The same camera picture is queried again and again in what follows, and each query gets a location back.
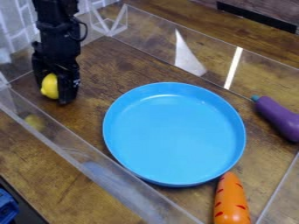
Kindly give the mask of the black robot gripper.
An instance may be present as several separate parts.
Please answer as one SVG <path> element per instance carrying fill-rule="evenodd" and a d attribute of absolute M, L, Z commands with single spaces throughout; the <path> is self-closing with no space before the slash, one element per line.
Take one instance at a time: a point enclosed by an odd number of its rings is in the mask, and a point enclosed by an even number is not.
<path fill-rule="evenodd" d="M 49 73 L 57 73 L 58 104 L 70 103 L 80 88 L 80 21 L 68 20 L 60 24 L 36 22 L 40 41 L 32 42 L 32 70 L 37 87 Z"/>

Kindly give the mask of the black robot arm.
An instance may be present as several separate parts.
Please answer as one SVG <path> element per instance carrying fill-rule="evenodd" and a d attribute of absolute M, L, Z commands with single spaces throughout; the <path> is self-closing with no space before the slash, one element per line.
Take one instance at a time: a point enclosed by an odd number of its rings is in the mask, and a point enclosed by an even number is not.
<path fill-rule="evenodd" d="M 37 86 L 49 73 L 57 77 L 58 104 L 70 103 L 80 87 L 80 24 L 74 14 L 78 0 L 32 0 L 40 40 L 32 42 L 32 70 Z"/>

